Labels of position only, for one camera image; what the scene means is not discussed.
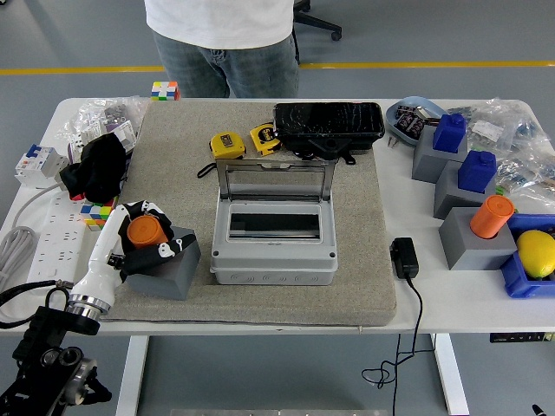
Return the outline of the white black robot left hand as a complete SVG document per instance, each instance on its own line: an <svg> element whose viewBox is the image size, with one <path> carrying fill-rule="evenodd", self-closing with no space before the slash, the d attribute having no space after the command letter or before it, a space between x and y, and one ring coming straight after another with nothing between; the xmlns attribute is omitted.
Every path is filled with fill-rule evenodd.
<svg viewBox="0 0 555 416"><path fill-rule="evenodd" d="M156 204L118 205L96 241L87 274L70 292L69 306L104 314L122 283L144 295L184 300L199 260L195 232L172 226Z"/></svg>

